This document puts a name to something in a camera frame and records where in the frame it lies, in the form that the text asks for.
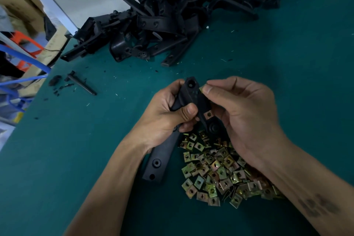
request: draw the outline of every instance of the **right hand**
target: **right hand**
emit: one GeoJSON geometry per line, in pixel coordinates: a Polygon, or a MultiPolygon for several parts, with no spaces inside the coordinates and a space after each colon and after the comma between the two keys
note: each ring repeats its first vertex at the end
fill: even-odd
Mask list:
{"type": "Polygon", "coordinates": [[[264,159],[287,141],[272,90],[236,76],[209,80],[202,90],[215,103],[213,112],[223,122],[237,153],[261,171],[264,159]]]}

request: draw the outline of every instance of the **pile of black plastic parts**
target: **pile of black plastic parts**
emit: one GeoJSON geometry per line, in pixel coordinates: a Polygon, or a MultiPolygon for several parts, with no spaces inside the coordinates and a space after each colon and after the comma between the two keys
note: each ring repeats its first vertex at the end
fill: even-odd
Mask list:
{"type": "Polygon", "coordinates": [[[280,0],[123,0],[131,8],[88,18],[73,38],[78,44],[61,58],[71,61],[93,54],[109,44],[117,62],[134,56],[148,60],[170,51],[162,66],[171,66],[183,55],[213,10],[240,11],[257,20],[254,8],[279,8],[280,0]]]}

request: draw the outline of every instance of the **forearm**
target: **forearm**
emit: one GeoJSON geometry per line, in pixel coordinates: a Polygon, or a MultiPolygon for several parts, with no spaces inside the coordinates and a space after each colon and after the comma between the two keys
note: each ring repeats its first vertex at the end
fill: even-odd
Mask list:
{"type": "Polygon", "coordinates": [[[263,173],[321,235],[354,235],[354,188],[287,141],[263,173]]]}
{"type": "Polygon", "coordinates": [[[119,235],[144,146],[129,135],[114,151],[65,235],[119,235]]]}

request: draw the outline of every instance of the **mounting hole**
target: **mounting hole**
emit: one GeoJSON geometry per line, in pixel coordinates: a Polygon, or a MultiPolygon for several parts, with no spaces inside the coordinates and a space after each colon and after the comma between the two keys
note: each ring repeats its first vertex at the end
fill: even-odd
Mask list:
{"type": "Polygon", "coordinates": [[[160,161],[159,159],[154,159],[154,160],[153,160],[153,166],[154,166],[155,168],[160,167],[160,166],[161,166],[161,161],[160,161]]]}
{"type": "Polygon", "coordinates": [[[190,80],[190,81],[188,81],[187,85],[188,85],[189,88],[192,89],[192,88],[195,87],[195,81],[194,80],[190,80]]]}

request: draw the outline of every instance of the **tattoo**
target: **tattoo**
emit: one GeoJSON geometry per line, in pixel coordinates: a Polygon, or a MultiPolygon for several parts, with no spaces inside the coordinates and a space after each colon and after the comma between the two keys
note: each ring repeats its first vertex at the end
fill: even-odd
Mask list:
{"type": "Polygon", "coordinates": [[[325,216],[328,212],[337,214],[340,209],[330,200],[323,198],[320,194],[315,194],[314,199],[299,199],[298,202],[305,209],[310,217],[325,216]]]}

